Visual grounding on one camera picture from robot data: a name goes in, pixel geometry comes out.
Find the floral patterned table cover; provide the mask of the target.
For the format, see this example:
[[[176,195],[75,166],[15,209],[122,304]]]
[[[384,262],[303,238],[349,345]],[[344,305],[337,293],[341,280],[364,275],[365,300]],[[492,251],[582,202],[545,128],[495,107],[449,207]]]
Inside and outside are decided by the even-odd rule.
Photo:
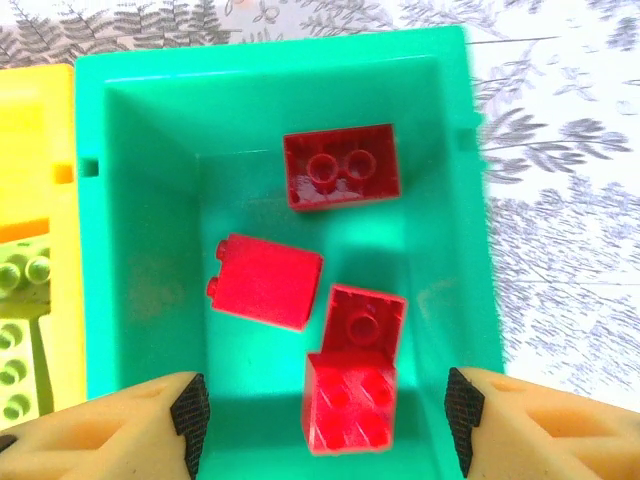
[[[461,25],[510,375],[640,411],[640,0],[0,0],[0,68]]]

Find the right gripper tan right finger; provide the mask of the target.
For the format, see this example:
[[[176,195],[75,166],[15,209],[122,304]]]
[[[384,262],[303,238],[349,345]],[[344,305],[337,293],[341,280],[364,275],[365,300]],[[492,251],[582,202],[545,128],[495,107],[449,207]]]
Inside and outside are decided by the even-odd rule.
[[[640,413],[472,367],[444,409],[465,480],[640,480]]]

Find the right gripper tan left finger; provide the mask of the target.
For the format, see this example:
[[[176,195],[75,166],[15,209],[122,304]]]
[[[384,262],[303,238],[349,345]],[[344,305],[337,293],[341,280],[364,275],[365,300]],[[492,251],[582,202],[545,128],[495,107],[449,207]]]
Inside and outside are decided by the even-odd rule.
[[[196,480],[205,377],[179,372],[0,431],[0,480]]]

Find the green plastic bin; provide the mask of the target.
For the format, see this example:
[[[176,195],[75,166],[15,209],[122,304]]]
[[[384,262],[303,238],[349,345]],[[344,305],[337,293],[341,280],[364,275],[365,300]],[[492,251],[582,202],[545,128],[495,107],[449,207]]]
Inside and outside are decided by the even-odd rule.
[[[463,480],[448,372],[503,367],[464,30],[86,56],[75,74],[89,396],[203,373],[198,480]],[[399,198],[288,206],[285,135],[378,124],[394,130]],[[215,249],[235,232],[323,256],[305,332],[211,309]],[[303,437],[335,283],[408,302],[384,453],[314,456]]]

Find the lime green lego brick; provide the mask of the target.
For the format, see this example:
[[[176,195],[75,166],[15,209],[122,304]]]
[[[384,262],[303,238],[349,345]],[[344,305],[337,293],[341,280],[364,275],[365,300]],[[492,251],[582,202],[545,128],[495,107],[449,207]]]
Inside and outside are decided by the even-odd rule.
[[[0,243],[0,319],[51,311],[50,235]]]
[[[28,319],[0,319],[0,430],[38,418],[37,356]]]

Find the small red lego brick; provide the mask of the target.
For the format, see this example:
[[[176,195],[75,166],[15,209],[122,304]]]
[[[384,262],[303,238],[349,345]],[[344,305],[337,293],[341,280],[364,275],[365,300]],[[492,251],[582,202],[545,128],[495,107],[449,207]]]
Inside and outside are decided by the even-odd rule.
[[[307,355],[301,425],[313,455],[390,449],[396,406],[397,370],[382,354]]]
[[[396,361],[408,300],[343,284],[331,286],[322,352],[375,352]]]

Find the yellow plastic bin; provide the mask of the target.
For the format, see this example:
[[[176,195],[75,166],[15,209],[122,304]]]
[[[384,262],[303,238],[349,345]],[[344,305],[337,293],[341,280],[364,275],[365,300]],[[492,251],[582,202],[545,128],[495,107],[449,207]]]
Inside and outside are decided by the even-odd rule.
[[[51,311],[28,319],[40,416],[87,397],[74,80],[64,64],[0,70],[0,243],[45,234]]]

